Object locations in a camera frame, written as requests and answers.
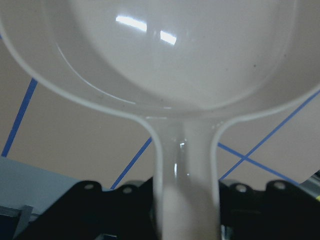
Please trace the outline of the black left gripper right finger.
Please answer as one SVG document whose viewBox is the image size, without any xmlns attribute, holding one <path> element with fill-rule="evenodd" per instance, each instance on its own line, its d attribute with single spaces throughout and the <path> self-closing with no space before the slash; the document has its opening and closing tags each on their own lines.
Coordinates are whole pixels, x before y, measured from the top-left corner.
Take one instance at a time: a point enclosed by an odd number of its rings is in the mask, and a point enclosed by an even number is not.
<svg viewBox="0 0 320 240">
<path fill-rule="evenodd" d="M 265 190 L 219 181 L 223 240 L 318 240 L 320 202 L 285 180 L 269 181 Z"/>
</svg>

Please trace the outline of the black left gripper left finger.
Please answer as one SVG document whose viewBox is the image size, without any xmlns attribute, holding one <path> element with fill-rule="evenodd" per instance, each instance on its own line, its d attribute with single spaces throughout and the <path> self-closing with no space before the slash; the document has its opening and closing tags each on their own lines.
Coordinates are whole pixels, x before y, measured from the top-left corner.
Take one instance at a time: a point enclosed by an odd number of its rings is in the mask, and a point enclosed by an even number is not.
<svg viewBox="0 0 320 240">
<path fill-rule="evenodd" d="M 17 240 L 156 240 L 153 179 L 104 191 L 96 181 L 80 181 L 30 223 Z"/>
</svg>

